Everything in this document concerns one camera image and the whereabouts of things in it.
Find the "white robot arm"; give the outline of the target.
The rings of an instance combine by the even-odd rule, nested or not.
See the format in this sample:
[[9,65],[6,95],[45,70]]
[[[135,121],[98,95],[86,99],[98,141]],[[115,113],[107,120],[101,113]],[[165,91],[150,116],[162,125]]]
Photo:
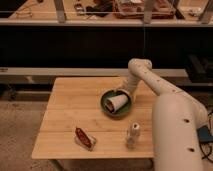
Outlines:
[[133,94],[140,81],[157,95],[152,108],[155,171],[204,171],[197,129],[207,122],[206,107],[155,74],[150,60],[133,58],[120,88]]

